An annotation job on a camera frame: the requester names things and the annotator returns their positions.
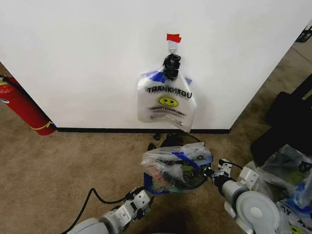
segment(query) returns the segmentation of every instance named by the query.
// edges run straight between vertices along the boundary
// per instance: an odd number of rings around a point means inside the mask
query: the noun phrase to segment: black cable
[[[197,137],[191,135],[191,134],[188,134],[188,133],[177,133],[177,134],[174,134],[175,136],[187,136],[187,137],[191,137],[193,138],[194,140],[196,140],[197,142],[202,142],[200,139],[198,139]]]
[[[223,161],[223,160],[221,160],[221,161],[222,161],[223,163],[231,164],[231,165],[236,166],[236,167],[238,167],[239,169],[243,170],[243,168],[242,168],[241,166],[239,166],[238,164],[236,164],[236,163],[227,162],[227,161]]]
[[[94,192],[94,194],[96,195],[96,197],[98,198],[98,200],[101,201],[101,202],[104,203],[104,204],[116,204],[116,203],[122,202],[122,201],[125,199],[125,198],[122,198],[122,199],[119,199],[119,200],[117,200],[117,201],[105,201],[105,200],[103,200],[103,199],[98,195],[98,193],[97,193],[97,191],[95,190],[95,188],[90,189],[90,191],[89,191],[89,193],[88,193],[88,195],[87,195],[87,198],[86,198],[86,200],[85,200],[85,202],[84,202],[84,204],[83,204],[83,206],[82,206],[82,208],[81,208],[81,210],[80,210],[80,212],[79,212],[77,218],[75,219],[75,221],[73,222],[73,224],[72,224],[67,230],[65,230],[64,232],[62,232],[61,234],[67,234],[67,233],[68,233],[70,230],[72,230],[72,228],[77,224],[78,220],[79,220],[80,217],[82,216],[82,213],[84,212],[84,209],[85,209],[86,206],[87,206],[87,203],[88,203],[88,201],[89,201],[89,198],[90,198],[92,192]]]

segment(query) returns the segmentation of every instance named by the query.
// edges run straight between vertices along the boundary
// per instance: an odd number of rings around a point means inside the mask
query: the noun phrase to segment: white plastic bag
[[[212,161],[203,142],[148,151],[141,162],[149,176],[144,178],[144,186],[155,194],[194,189],[206,181],[202,166],[209,166]]]
[[[168,121],[179,129],[190,132],[196,102],[181,72],[175,80],[167,79],[162,69],[142,74],[137,89],[138,120]]]
[[[276,206],[280,213],[278,234],[312,234],[312,217],[294,210],[292,207],[277,202]]]

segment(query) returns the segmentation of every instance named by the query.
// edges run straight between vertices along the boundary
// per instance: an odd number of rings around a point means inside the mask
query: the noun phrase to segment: black baseboard
[[[57,128],[69,133],[184,133],[180,129],[141,129],[141,128]],[[227,134],[230,129],[192,129],[191,133]]]

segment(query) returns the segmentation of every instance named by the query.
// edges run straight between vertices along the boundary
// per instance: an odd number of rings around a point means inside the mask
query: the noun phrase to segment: beige carpet
[[[251,142],[269,128],[264,116],[276,95],[291,92],[310,73],[312,63],[290,49],[231,133],[196,137],[205,142],[215,161],[227,158],[246,164],[252,160]],[[151,137],[58,132],[42,137],[1,104],[0,232],[58,234],[72,224],[90,188],[96,188],[104,199],[113,200],[142,185],[140,162]],[[125,233],[242,233],[223,203],[209,182],[186,194],[161,195],[155,198],[148,215],[132,223]],[[112,207],[92,197],[81,220],[99,217]]]

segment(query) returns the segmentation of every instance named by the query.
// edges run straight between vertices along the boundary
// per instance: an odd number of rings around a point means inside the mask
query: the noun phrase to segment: red tape
[[[167,40],[180,43],[181,39],[180,34],[167,34]]]

